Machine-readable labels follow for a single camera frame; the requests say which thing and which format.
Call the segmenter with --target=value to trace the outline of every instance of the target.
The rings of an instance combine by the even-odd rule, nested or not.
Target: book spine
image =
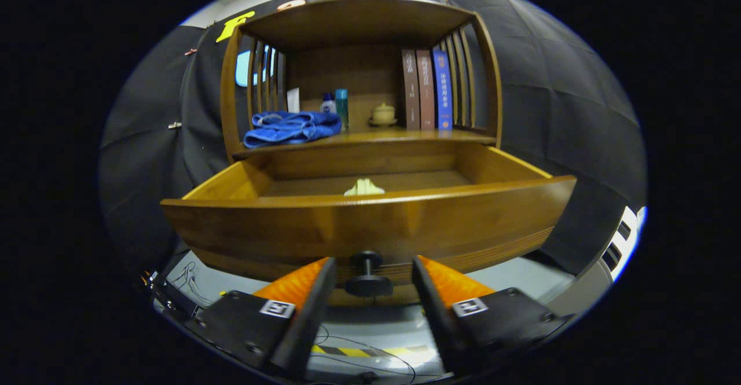
[[[447,64],[447,52],[433,50],[432,61],[435,65],[435,90],[438,129],[453,128],[453,100],[450,99],[450,66]]]
[[[419,75],[419,127],[423,130],[435,128],[435,95],[432,83],[432,61],[429,50],[417,50]]]
[[[419,79],[417,77],[416,63],[414,51],[402,49],[404,97],[408,130],[419,130]]]

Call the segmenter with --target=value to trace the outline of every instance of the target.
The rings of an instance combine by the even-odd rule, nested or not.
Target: yellow letter
[[[217,37],[217,42],[222,42],[224,39],[228,39],[231,37],[232,32],[234,31],[234,28],[238,24],[245,23],[247,21],[247,18],[252,17],[255,15],[255,11],[249,11],[247,13],[244,13],[243,15],[239,17],[235,17],[231,20],[228,20],[227,23],[224,24],[224,30],[222,31],[222,35]]]

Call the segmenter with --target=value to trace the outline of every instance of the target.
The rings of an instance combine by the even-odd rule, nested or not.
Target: saucer
[[[396,124],[399,119],[394,119],[390,122],[374,122],[373,118],[368,119],[368,123],[370,123],[371,126],[392,126],[392,124]]]

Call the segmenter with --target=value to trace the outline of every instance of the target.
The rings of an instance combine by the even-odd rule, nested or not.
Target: open drawer
[[[370,178],[382,195],[343,194]],[[536,250],[576,184],[498,149],[458,140],[323,145],[255,153],[180,200],[162,200],[170,223],[205,264],[275,280],[336,256],[333,305],[363,304],[343,290],[349,257],[378,251],[394,295],[415,302],[411,259],[428,256],[461,272]]]

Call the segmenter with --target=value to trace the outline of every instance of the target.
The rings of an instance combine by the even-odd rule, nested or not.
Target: hazard tape
[[[380,356],[403,356],[405,354],[412,353],[424,353],[425,351],[431,351],[429,346],[409,346],[409,347],[395,347],[392,349],[347,349],[344,347],[331,347],[331,346],[320,346],[315,344],[311,351],[312,353],[324,353],[324,354],[336,354],[336,356],[350,356],[350,358],[378,358]]]

